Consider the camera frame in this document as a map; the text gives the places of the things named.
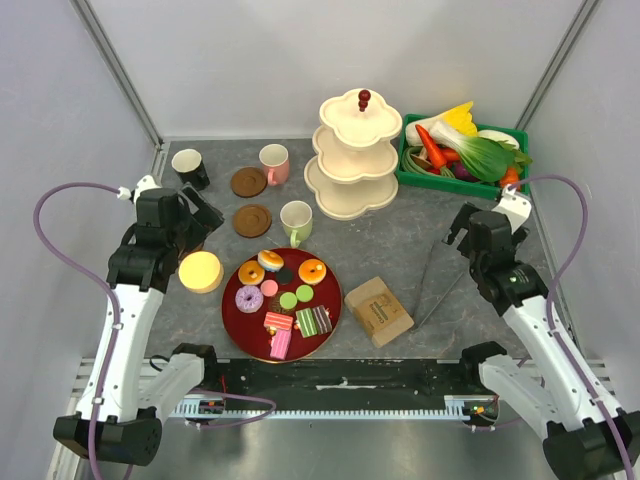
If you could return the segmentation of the toy bok choy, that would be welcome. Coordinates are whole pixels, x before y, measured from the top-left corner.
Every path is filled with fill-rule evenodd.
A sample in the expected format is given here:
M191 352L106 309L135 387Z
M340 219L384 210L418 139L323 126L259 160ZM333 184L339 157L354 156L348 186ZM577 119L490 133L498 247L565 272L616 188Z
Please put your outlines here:
M429 133L438 144L455 150L466 170L485 183L498 182L511 167L521 174L523 167L533 162L528 154L505 142L468 136L442 121L437 121Z

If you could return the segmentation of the brown wooden coaster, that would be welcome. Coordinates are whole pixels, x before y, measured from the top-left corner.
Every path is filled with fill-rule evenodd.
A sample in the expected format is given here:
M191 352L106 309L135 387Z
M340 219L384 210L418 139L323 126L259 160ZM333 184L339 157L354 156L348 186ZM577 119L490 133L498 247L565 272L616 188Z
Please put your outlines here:
M257 238L265 234L272 224L272 215L261 204L249 204L239 208L233 216L233 228L245 238Z
M232 176L230 187L235 195L242 198L252 198L265 190L267 178L259 168L244 167Z

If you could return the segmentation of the black sandwich cookie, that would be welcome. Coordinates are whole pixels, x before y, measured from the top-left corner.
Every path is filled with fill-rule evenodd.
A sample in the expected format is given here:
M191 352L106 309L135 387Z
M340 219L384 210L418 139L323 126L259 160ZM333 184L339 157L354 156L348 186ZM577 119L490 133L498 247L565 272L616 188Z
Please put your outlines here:
M276 281L279 285L288 285L294 279L294 273L291 269L283 267L275 275Z

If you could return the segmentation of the pink layered cake slice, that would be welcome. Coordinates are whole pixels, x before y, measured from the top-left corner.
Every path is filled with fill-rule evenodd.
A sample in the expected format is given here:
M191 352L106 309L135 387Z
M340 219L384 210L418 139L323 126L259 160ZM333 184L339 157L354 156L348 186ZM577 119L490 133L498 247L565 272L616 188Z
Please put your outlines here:
M271 338L270 357L276 360L285 360L291 342L290 330L277 330Z

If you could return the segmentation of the cream three-tier dessert stand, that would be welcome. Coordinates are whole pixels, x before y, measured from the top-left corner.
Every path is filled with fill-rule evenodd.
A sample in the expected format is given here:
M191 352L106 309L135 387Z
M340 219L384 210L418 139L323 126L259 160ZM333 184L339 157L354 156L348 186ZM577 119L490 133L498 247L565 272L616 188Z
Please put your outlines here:
M304 181L327 217L358 218L388 206L398 192L399 112L377 92L355 88L325 100L312 135Z

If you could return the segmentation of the toy yellow corn cabbage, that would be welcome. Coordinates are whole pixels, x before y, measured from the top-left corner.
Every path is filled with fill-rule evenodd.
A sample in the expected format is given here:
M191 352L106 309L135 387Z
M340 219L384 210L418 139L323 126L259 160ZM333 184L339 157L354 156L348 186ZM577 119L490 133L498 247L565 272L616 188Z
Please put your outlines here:
M473 121L472 107L473 101L453 107L443 113L443 121L453 127L459 133L475 137L478 133L476 124Z

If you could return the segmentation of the orange glazed donut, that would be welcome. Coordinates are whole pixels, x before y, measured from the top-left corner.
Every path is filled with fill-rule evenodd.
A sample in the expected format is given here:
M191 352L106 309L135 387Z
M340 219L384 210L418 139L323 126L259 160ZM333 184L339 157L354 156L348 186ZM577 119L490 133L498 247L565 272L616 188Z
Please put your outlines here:
M322 282L327 275L326 265L315 258L305 260L298 268L300 280L307 285L317 285Z
M239 267L237 276L245 286L260 285L265 278L265 269L257 260L249 260Z

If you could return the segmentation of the wooden block with label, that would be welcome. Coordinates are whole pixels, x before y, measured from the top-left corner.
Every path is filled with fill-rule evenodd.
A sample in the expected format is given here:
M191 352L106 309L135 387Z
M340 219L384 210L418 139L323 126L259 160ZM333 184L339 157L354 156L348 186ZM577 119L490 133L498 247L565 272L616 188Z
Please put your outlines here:
M414 326L413 318L379 276L350 291L345 304L376 348Z

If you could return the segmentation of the brown layered cake slice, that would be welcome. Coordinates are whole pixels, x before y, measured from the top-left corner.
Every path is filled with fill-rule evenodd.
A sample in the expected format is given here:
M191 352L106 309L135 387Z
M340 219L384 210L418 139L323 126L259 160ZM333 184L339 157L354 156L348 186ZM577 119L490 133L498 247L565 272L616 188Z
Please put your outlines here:
M329 310L325 306L321 305L313 307L311 312L316 325L317 334L322 335L331 333L333 330L333 324Z

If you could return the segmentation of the toy purple eggplant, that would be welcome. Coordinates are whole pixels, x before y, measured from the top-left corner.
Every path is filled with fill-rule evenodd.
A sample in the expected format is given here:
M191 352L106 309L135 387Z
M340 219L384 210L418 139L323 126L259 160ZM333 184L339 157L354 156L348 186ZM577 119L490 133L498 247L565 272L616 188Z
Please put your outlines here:
M452 164L452 172L454 177L458 180L470 183L479 182L479 179L473 176L461 162L455 162Z

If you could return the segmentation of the green sandwich cookie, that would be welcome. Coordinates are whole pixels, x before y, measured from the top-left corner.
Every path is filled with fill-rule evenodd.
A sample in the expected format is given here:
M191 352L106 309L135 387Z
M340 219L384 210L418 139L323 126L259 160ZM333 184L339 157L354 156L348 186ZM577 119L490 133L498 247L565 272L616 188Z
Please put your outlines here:
M279 304L284 310L292 310L296 307L298 299L295 293L285 292L279 297Z
M295 295L299 302L310 302L314 298L314 289L310 285L303 284L296 289Z

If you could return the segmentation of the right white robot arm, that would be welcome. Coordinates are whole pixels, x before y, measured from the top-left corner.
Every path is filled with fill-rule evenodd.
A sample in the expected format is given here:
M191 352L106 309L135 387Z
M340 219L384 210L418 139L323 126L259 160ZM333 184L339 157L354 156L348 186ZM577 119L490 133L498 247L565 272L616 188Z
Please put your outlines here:
M542 442L559 479L635 476L639 414L626 411L585 360L556 312L551 292L534 267L516 258L526 236L530 200L511 186L497 205L464 204L445 239L457 242L469 274L525 346L540 377L523 373L495 342L465 349L458 381L467 392L486 388L506 402Z

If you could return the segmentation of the brown wooden coaster near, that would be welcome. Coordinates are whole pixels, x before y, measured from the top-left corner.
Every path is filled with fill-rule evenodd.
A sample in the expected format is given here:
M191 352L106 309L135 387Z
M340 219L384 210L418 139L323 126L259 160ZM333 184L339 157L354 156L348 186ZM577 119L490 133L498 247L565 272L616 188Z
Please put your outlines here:
M257 238L265 234L272 224L272 215L261 204L249 204L239 208L233 216L233 228L245 238Z

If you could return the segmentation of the black mug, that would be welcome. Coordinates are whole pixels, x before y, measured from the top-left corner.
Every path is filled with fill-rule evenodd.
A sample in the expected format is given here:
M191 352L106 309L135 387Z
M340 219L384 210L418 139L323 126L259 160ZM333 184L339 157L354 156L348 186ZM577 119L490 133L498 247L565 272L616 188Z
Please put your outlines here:
M198 191L210 185L202 155L195 149L178 151L171 159L171 167L183 184L189 183Z

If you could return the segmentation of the green sandwich cookie left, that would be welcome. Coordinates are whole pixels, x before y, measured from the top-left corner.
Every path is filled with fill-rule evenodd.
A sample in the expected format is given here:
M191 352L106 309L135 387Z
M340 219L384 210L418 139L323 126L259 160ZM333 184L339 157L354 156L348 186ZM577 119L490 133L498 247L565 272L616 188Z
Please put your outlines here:
M284 310L292 310L296 307L298 299L295 293L285 292L279 297L279 304Z

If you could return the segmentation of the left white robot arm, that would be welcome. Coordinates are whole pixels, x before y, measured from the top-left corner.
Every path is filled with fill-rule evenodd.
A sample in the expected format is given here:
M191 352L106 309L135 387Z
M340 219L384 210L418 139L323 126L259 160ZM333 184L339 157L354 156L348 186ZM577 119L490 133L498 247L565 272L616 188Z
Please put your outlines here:
M193 185L164 188L151 176L118 197L135 208L135 221L108 260L100 285L107 293L105 323L94 366L71 414L56 419L53 437L78 456L146 466L156 456L164 423L193 388L217 387L213 347L181 344L146 387L140 385L151 326L171 276L224 223L223 214Z

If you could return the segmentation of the light green mug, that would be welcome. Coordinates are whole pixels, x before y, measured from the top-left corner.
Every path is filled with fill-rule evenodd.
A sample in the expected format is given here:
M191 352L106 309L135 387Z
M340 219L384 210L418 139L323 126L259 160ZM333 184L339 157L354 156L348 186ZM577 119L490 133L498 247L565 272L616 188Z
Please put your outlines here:
M286 203L280 210L280 220L291 248L298 248L311 235L313 211L304 201Z

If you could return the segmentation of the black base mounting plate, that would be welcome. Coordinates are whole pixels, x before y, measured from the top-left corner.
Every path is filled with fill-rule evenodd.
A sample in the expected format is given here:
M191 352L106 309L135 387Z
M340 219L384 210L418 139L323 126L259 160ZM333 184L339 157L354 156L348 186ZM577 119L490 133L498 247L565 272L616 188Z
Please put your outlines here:
M229 393L272 400L285 411L441 409L444 398L492 399L465 367L432 359L316 359L271 364L219 361Z

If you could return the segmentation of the purple sprinkled donut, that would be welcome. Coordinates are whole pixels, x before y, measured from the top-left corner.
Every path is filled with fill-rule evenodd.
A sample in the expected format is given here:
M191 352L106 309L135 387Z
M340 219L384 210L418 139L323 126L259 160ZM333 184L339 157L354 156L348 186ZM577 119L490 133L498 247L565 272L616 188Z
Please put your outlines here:
M261 289L254 285L245 285L237 290L235 304L238 310L245 314L257 312L264 302Z

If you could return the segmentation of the red layered cake slice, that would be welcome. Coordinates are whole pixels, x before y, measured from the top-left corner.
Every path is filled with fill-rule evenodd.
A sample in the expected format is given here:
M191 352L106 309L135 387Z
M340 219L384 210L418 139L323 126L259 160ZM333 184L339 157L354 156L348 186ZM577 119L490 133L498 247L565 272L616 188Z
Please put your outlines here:
M267 312L264 317L263 326L268 330L284 330L290 331L294 323L294 319L289 315L280 313Z

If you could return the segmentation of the metal serving tongs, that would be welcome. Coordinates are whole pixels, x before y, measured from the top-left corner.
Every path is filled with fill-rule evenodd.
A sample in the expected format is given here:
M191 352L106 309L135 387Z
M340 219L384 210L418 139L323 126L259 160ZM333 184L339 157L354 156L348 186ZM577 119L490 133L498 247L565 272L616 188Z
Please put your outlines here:
M420 329L463 276L465 259L454 246L437 239L431 247L413 309L414 329Z

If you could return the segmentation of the toy white radish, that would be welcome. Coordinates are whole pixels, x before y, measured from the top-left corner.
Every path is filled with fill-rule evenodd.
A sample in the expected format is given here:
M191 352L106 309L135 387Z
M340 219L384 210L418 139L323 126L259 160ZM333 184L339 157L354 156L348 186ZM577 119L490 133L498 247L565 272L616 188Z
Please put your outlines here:
M504 147L507 150L520 149L520 143L518 142L518 140L512 135L509 135L502 131L498 131L494 129L484 129L484 130L479 130L477 132L477 135L480 138L494 141L500 144L502 147Z

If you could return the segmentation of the green plastic vegetable crate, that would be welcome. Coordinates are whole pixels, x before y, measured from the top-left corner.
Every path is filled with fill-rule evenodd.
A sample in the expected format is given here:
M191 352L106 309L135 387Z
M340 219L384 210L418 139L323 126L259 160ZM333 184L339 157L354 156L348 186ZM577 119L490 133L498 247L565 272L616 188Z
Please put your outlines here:
M424 115L419 114L406 114L403 117L403 127L400 133L400 137L398 139L397 152L398 152L398 165L395 170L395 175L399 184L410 185L419 188L426 188L431 190L450 192L455 194L461 194L466 196L472 196L477 198L483 198L488 200L496 199L498 194L501 192L499 185L494 184L483 184L481 182L471 183L466 181L461 181L455 178L445 178L438 175L433 174L423 174L423 173L415 173L411 169L407 169L402 165L402 156L404 152L409 148L408 143L406 141L406 136L404 133L404 128L413 121L421 120L426 118ZM508 135L511 135L516 140L518 140L520 144L520 150L523 153L529 153L529 136L525 131L509 129L506 127L497 127L491 125L477 125L480 130L490 129L497 130Z

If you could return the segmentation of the pink sandwich cookie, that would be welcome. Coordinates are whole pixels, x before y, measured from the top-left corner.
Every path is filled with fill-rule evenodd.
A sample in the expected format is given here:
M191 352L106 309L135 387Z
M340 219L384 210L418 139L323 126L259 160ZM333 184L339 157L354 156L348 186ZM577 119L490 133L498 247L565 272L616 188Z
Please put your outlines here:
M260 290L265 297L273 297L278 293L279 285L275 280L267 279L260 285Z

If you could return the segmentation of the green sandwich cookie right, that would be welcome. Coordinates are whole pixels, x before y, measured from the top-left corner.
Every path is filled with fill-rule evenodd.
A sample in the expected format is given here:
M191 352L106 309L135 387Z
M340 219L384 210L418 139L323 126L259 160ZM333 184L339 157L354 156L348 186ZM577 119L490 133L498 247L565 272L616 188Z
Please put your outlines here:
M299 302L310 302L314 298L314 289L310 285L303 284L296 289L295 295Z

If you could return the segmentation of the brown wooden coaster far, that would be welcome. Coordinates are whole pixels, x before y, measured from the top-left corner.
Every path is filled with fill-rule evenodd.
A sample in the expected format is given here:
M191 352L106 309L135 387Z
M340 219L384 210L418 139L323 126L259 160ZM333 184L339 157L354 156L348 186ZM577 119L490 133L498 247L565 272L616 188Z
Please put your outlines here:
M259 168L244 167L232 176L230 187L235 195L242 198L252 198L265 190L267 178Z

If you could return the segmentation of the blue white orange donut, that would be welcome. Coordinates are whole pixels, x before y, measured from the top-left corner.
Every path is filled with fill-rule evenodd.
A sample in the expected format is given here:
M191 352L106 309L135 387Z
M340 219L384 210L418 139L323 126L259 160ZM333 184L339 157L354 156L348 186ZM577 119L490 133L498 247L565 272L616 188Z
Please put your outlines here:
M285 265L284 259L271 250L261 250L257 255L257 261L264 270L269 272L278 272Z

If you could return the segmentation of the pink mug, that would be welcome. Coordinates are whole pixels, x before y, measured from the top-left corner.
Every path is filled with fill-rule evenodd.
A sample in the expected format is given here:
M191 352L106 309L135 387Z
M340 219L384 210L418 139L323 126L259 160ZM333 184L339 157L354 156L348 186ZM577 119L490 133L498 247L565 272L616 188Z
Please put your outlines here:
M259 161L269 186L284 184L290 172L289 152L281 144L269 144L259 152Z

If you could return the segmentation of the green layered cake slice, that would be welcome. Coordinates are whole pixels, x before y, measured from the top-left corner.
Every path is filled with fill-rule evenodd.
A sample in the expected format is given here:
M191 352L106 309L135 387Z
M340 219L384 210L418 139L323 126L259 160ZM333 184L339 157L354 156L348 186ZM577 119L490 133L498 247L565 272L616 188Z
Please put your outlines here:
M309 338L318 334L311 308L296 311L296 325L303 338Z

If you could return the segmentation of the small orange toy carrot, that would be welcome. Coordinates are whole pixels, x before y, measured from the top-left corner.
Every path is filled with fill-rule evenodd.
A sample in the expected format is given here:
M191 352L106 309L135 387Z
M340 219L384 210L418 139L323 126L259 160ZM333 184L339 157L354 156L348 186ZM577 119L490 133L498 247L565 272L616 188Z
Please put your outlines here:
M500 179L499 185L501 188L506 188L509 185L516 184L520 181L521 169L517 166L510 166L507 168L504 176Z

